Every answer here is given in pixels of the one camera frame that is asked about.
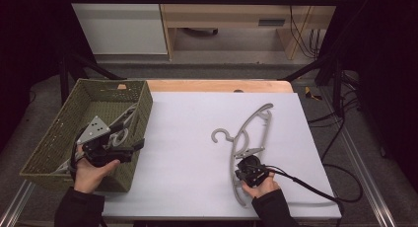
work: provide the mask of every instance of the sleeve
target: sleeve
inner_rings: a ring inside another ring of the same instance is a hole
[[[55,212],[55,227],[98,227],[105,197],[68,189]]]
[[[290,215],[283,192],[278,189],[252,200],[252,206],[265,227],[293,227],[298,222]]]

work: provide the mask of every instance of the basket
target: basket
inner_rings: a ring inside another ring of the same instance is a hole
[[[128,137],[120,147],[130,147],[144,137],[153,104],[147,82],[78,80],[20,176],[51,190],[66,190],[74,186],[70,175],[51,173],[70,158],[79,131],[96,115],[109,125],[135,103],[138,106],[128,128]],[[128,192],[138,156],[139,151],[134,153],[131,162],[120,164],[104,177],[97,190]]]

